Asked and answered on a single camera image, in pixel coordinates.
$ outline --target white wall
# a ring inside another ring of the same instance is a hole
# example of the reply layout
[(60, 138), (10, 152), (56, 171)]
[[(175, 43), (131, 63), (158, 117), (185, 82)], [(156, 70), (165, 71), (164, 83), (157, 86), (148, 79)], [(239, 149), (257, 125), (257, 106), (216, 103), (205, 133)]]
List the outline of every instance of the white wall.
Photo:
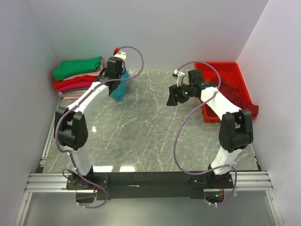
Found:
[(238, 58), (259, 105), (254, 150), (288, 226), (300, 225), (301, 2), (270, 0)]
[[(236, 61), (268, 0), (28, 0), (60, 59), (133, 45), (147, 69)], [(131, 54), (128, 68), (139, 68)]]
[(9, 226), (42, 155), (58, 59), (24, 0), (1, 1), (0, 33), (0, 225)]

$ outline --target metal frame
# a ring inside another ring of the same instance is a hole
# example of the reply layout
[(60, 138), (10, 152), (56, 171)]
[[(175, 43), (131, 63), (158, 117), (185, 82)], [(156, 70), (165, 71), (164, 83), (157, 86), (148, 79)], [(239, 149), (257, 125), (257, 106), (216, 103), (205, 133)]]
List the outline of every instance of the metal frame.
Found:
[(32, 193), (24, 193), (17, 217), (15, 219), (14, 226), (22, 226), (26, 217), (26, 213), (29, 207), (30, 200), (32, 199)]
[(47, 159), (47, 157), (42, 157), (42, 158), (41, 158), (39, 167), (45, 167), (46, 159)]
[[(25, 193), (61, 193), (84, 192), (92, 193), (93, 190), (66, 190), (67, 179), (61, 173), (31, 173), (25, 188)], [(238, 172), (237, 191), (271, 191), (273, 190), (267, 172)], [(219, 189), (205, 189), (204, 191), (219, 191)]]
[(284, 221), (282, 219), (281, 212), (278, 203), (276, 201), (274, 191), (266, 191), (266, 194), (268, 197), (269, 206), (271, 208), (276, 226), (284, 226)]

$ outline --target black mounting bar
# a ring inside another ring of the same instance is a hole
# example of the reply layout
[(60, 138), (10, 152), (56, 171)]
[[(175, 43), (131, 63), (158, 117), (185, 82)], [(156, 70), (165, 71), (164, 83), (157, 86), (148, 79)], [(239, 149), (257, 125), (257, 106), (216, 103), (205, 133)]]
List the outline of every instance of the black mounting bar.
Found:
[[(93, 181), (103, 186), (109, 193), (110, 199), (120, 198), (161, 198), (161, 197), (190, 197), (204, 199), (204, 189), (233, 188), (231, 174), (223, 181), (212, 186), (208, 183), (209, 174), (190, 176), (183, 172), (110, 172), (94, 173)], [(67, 190), (85, 190), (73, 183), (73, 175), (68, 178)], [(94, 200), (93, 193), (77, 193), (77, 202), (87, 203)], [(102, 190), (97, 191), (97, 200), (104, 200)]]

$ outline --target stack of folded clothes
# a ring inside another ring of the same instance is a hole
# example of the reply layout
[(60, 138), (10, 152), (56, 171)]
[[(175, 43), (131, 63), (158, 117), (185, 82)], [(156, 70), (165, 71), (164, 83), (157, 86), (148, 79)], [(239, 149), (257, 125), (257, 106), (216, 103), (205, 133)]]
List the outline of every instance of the stack of folded clothes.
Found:
[(54, 88), (64, 99), (78, 99), (103, 69), (102, 58), (63, 60), (53, 71)]

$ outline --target cable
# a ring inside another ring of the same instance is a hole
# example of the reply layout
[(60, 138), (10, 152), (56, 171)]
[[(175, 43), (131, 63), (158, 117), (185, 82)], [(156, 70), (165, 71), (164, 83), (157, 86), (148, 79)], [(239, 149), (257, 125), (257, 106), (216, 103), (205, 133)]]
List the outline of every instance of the cable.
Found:
[[(106, 80), (106, 81), (103, 81), (101, 82), (100, 84), (98, 84), (97, 86), (95, 86), (95, 89), (97, 89), (98, 87), (106, 84), (107, 82), (110, 82), (110, 81), (127, 81), (127, 80), (131, 80), (131, 79), (134, 79), (136, 78), (143, 70), (143, 67), (144, 67), (144, 59), (143, 59), (143, 56), (141, 54), (141, 52), (135, 48), (135, 47), (132, 47), (132, 46), (122, 46), (122, 47), (119, 47), (119, 49), (122, 49), (122, 48), (132, 48), (134, 50), (136, 50), (138, 52), (138, 54), (140, 55), (140, 58), (141, 58), (141, 68), (139, 70), (139, 72), (133, 76), (133, 77), (130, 77), (130, 78), (127, 78), (127, 79), (110, 79), (110, 80)], [(100, 185), (92, 182), (92, 181), (89, 181), (87, 180), (86, 178), (84, 178), (84, 176), (81, 174), (81, 172), (77, 169), (77, 166), (76, 166), (76, 163), (74, 161), (74, 158), (73, 158), (73, 155), (72, 155), (72, 152), (71, 151), (68, 151), (68, 150), (63, 150), (61, 147), (60, 147), (60, 143), (58, 141), (58, 132), (59, 132), (59, 129), (61, 127), (61, 124), (63, 122), (63, 120), (66, 118), (66, 116), (71, 113), (75, 108), (77, 108), (81, 103), (83, 103), (92, 93), (94, 92), (94, 90), (90, 90), (78, 103), (78, 105), (72, 107), (71, 109), (69, 109), (65, 114), (62, 115), (62, 117), (60, 118), (60, 120), (58, 121), (57, 125), (56, 125), (56, 130), (55, 130), (55, 144), (56, 144), (56, 147), (57, 149), (62, 152), (62, 153), (68, 153), (68, 155), (70, 156), (70, 159), (71, 159), (71, 162), (72, 162), (72, 165), (74, 167), (74, 169), (76, 170), (78, 176), (85, 182), (93, 185), (93, 186), (96, 186), (97, 188), (101, 189), (104, 193), (105, 193), (105, 200), (103, 201), (103, 203), (97, 205), (97, 206), (85, 206), (81, 203), (79, 203), (80, 206), (84, 207), (84, 208), (88, 208), (88, 209), (95, 209), (95, 208), (98, 208), (98, 207), (101, 207), (103, 206), (107, 201), (108, 201), (108, 198), (109, 198), (109, 194), (108, 192)]]
[[(217, 71), (214, 67), (212, 67), (211, 65), (209, 65), (209, 64), (207, 64), (207, 63), (205, 63), (205, 62), (196, 62), (196, 61), (188, 62), (188, 63), (182, 65), (181, 67), (179, 67), (178, 71), (181, 70), (184, 66), (186, 66), (186, 65), (188, 65), (188, 64), (192, 64), (192, 63), (202, 63), (202, 64), (204, 64), (204, 65), (209, 66), (212, 70), (214, 70), (214, 72), (216, 73), (216, 75), (217, 75), (217, 77), (218, 77), (218, 80), (219, 80), (218, 85), (217, 85), (217, 88), (218, 88), (218, 89), (220, 88), (221, 82), (222, 82), (222, 81), (221, 81), (221, 76), (220, 76), (220, 74), (218, 73), (218, 71)], [(209, 101), (211, 101), (215, 96), (216, 96), (216, 92), (213, 94), (213, 96), (212, 96), (211, 98), (209, 98), (208, 100), (206, 100), (205, 102), (201, 103), (199, 106), (197, 106), (196, 108), (194, 108), (194, 109), (186, 116), (186, 118), (185, 118), (184, 121), (182, 122), (182, 124), (181, 124), (181, 126), (180, 126), (180, 128), (179, 128), (179, 130), (178, 130), (178, 132), (177, 132), (177, 134), (176, 134), (176, 136), (175, 136), (175, 140), (174, 140), (174, 148), (173, 148), (173, 155), (174, 155), (174, 161), (175, 161), (175, 164), (177, 165), (177, 167), (178, 167), (182, 172), (184, 172), (184, 173), (186, 173), (186, 174), (188, 174), (188, 175), (193, 175), (193, 176), (204, 175), (204, 174), (206, 174), (206, 173), (212, 172), (212, 171), (214, 171), (214, 170), (217, 170), (217, 169), (223, 168), (223, 167), (231, 167), (231, 168), (234, 170), (234, 172), (235, 172), (235, 180), (234, 180), (234, 186), (233, 186), (233, 189), (232, 189), (230, 195), (229, 195), (226, 199), (224, 199), (224, 201), (222, 201), (221, 203), (217, 204), (217, 205), (221, 205), (221, 204), (225, 203), (225, 202), (226, 202), (226, 201), (234, 194), (234, 190), (235, 190), (236, 182), (237, 182), (237, 171), (236, 171), (236, 169), (235, 169), (233, 166), (227, 164), (227, 165), (221, 165), (221, 166), (218, 166), (218, 167), (214, 167), (214, 168), (212, 168), (212, 169), (209, 169), (209, 170), (206, 170), (206, 171), (203, 171), (203, 172), (198, 172), (198, 173), (189, 172), (189, 171), (184, 170), (184, 169), (180, 166), (180, 164), (179, 164), (179, 162), (178, 162), (178, 160), (177, 160), (177, 157), (176, 157), (176, 151), (175, 151), (176, 145), (177, 145), (177, 141), (178, 141), (178, 138), (179, 138), (179, 135), (180, 135), (180, 132), (181, 132), (181, 130), (183, 129), (183, 127), (184, 127), (186, 121), (189, 119), (189, 117), (190, 117), (193, 113), (195, 113), (196, 110), (198, 110), (198, 109), (199, 109), (200, 107), (202, 107), (203, 105), (207, 104), (207, 103), (208, 103)]]
[(185, 77), (187, 77), (187, 78), (189, 79), (189, 77), (188, 77), (187, 75), (183, 76), (183, 77), (182, 77), (181, 84), (183, 84), (183, 80), (184, 80)]
[(127, 72), (126, 63), (124, 62), (124, 60), (122, 62), (123, 62), (124, 72), (121, 74), (121, 76)]
[(67, 179), (68, 179), (68, 177), (67, 177), (67, 176), (65, 175), (65, 173), (64, 173), (65, 170), (68, 171), (68, 172), (71, 173), (71, 174), (72, 174), (72, 171), (71, 171), (70, 169), (64, 169), (64, 170), (63, 170), (63, 176), (64, 176), (64, 178), (67, 178)]

